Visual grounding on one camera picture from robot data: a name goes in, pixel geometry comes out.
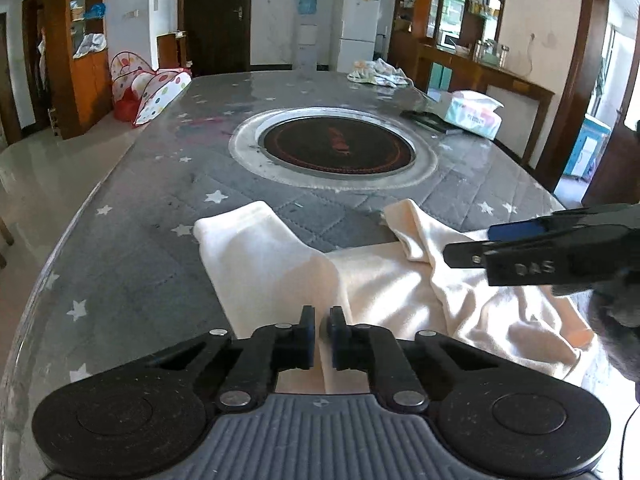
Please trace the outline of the cream white garment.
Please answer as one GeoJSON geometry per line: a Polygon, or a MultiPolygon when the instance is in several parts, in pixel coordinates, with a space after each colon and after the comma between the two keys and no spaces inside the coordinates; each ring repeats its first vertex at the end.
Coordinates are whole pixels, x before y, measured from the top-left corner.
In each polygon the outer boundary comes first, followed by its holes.
{"type": "Polygon", "coordinates": [[[235,335],[294,322],[305,306],[324,321],[341,307],[347,322],[387,328],[399,339],[420,330],[454,338],[499,358],[580,385],[597,338],[574,300],[547,286],[492,286],[481,270],[453,269],[450,243],[484,240],[460,233],[411,200],[384,210],[391,243],[319,252],[265,203],[203,218],[193,233],[235,335]]]}

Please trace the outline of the wooden glass side door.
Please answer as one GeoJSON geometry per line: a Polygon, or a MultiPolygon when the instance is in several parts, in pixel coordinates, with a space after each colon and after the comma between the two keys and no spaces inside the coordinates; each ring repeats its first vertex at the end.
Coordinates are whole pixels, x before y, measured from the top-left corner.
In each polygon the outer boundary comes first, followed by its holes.
{"type": "Polygon", "coordinates": [[[601,106],[613,128],[582,198],[585,206],[639,201],[639,0],[610,1],[624,16],[614,27],[615,64],[601,106]]]}

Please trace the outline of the tissue box pack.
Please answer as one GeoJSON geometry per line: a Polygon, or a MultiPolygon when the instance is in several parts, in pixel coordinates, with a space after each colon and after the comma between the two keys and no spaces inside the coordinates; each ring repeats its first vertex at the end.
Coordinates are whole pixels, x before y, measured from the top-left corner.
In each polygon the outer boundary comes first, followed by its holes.
{"type": "Polygon", "coordinates": [[[473,90],[444,92],[436,105],[436,114],[449,125],[494,140],[502,124],[497,110],[503,104],[491,96],[473,90]]]}

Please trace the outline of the round black induction cooktop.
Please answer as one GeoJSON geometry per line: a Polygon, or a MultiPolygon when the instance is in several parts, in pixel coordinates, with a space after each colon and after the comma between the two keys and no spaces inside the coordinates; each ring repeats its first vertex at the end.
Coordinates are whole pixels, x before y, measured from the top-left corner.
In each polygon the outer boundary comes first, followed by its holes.
{"type": "Polygon", "coordinates": [[[390,130],[343,117],[288,119],[259,139],[272,158],[322,174],[390,174],[413,163],[411,145],[390,130]]]}

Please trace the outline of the wooden console table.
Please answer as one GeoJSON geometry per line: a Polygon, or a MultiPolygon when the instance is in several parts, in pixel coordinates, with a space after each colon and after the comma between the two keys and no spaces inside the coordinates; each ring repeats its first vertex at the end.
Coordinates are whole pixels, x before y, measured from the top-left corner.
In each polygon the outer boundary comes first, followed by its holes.
{"type": "Polygon", "coordinates": [[[522,166],[528,165],[540,138],[554,93],[508,70],[472,61],[470,58],[436,48],[425,42],[419,42],[416,50],[416,64],[412,72],[416,86],[428,84],[434,64],[449,68],[454,76],[461,76],[462,87],[465,89],[484,92],[489,87],[496,87],[538,103],[524,153],[518,158],[522,166]]]}

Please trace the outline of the crumpled patterned cloth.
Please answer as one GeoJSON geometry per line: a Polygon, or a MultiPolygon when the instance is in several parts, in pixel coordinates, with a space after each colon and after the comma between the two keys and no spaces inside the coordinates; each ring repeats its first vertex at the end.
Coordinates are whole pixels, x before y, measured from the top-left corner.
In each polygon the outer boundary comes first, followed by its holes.
{"type": "Polygon", "coordinates": [[[413,81],[401,68],[395,68],[382,58],[375,61],[357,61],[347,79],[355,84],[372,84],[372,86],[386,88],[407,88],[413,86],[413,81]]]}

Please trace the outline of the wooden display cabinet right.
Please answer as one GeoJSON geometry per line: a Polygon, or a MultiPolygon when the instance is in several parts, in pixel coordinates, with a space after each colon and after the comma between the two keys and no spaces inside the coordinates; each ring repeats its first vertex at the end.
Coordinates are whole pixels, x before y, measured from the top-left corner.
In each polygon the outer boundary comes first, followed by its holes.
{"type": "Polygon", "coordinates": [[[395,0],[387,62],[414,78],[420,47],[474,53],[478,42],[498,44],[506,0],[395,0]]]}

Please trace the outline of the polka dot play tent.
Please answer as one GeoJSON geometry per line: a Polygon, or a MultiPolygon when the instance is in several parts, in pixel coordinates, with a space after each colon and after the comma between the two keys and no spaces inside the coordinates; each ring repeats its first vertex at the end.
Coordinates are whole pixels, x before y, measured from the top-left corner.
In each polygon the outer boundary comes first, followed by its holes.
{"type": "Polygon", "coordinates": [[[141,127],[160,116],[191,83],[186,68],[153,67],[137,53],[122,51],[111,60],[114,116],[141,127]]]}

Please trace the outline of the white refrigerator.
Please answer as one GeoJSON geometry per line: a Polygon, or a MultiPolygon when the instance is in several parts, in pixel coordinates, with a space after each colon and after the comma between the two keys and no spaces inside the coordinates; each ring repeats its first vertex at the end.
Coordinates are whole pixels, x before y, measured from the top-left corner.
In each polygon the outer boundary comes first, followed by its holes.
{"type": "Polygon", "coordinates": [[[371,61],[378,36],[381,0],[333,0],[330,70],[347,74],[371,61]]]}

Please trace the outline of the water dispenser with blue bottle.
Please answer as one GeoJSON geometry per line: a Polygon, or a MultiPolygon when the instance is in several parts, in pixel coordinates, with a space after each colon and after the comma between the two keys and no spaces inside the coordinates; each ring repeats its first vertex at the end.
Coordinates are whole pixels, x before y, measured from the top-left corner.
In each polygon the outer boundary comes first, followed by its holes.
{"type": "Polygon", "coordinates": [[[318,65],[318,0],[297,0],[294,27],[293,68],[311,74],[318,65]]]}

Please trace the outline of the dark wooden entrance door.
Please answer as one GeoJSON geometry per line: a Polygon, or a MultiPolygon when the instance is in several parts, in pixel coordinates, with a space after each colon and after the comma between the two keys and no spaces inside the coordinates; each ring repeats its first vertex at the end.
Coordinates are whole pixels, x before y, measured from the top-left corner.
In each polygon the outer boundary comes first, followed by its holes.
{"type": "Polygon", "coordinates": [[[250,0],[178,0],[194,76],[250,66],[250,0]]]}

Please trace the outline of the wooden shelf cabinet left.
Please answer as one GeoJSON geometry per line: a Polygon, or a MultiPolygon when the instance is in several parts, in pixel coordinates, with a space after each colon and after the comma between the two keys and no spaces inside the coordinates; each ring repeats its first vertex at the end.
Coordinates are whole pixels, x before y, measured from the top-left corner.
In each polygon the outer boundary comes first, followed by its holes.
{"type": "Polygon", "coordinates": [[[79,52],[105,32],[104,0],[42,0],[44,58],[52,126],[62,139],[82,136],[112,110],[107,50],[79,52]]]}

